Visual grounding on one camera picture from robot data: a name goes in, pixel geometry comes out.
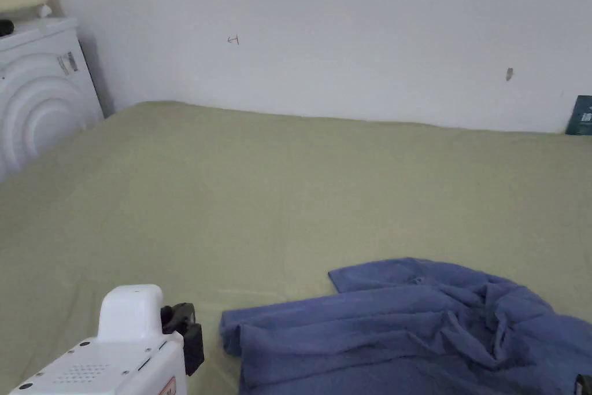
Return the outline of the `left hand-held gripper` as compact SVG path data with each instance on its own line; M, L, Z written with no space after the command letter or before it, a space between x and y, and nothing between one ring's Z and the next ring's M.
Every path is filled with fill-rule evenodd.
M13 394L188 394L204 362L190 302L163 304L156 285L119 286L104 297L97 335L20 382Z

